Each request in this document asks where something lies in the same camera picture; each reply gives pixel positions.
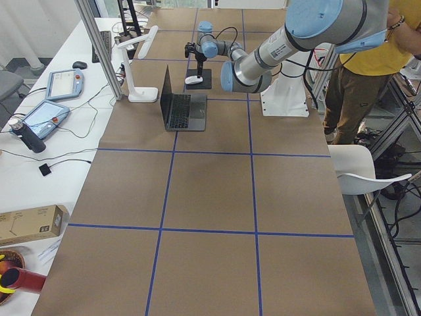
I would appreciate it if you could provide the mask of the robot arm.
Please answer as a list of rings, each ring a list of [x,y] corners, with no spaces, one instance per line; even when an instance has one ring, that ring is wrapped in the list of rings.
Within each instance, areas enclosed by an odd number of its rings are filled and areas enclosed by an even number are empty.
[[[226,92],[260,93],[272,81],[271,70],[298,51],[321,43],[335,45],[339,54],[380,46],[387,29],[388,1],[292,1],[285,22],[252,53],[233,41],[212,36],[212,24],[203,21],[194,48],[206,59],[227,56],[220,83]]]

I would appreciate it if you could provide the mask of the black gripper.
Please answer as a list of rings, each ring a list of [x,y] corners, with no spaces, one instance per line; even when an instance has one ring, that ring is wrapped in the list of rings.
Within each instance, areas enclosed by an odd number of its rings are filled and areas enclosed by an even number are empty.
[[[202,52],[196,51],[195,52],[195,60],[197,61],[197,77],[202,78],[203,77],[203,65],[204,65],[204,62],[207,60],[207,58],[205,57],[205,55]]]

